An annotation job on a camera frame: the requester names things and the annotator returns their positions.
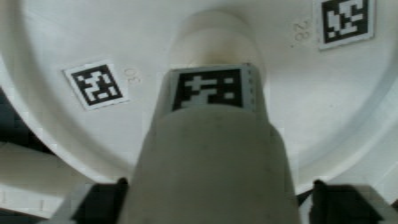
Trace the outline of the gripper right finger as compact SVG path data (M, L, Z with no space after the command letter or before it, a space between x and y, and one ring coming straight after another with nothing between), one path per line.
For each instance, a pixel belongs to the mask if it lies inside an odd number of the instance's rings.
M363 184L316 180L299 214L302 224L398 224L398 210Z

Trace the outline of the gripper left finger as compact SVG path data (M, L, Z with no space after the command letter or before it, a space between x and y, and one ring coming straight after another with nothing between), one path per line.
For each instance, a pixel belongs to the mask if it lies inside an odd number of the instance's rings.
M124 178L114 183L80 185L41 224L117 224L126 192Z

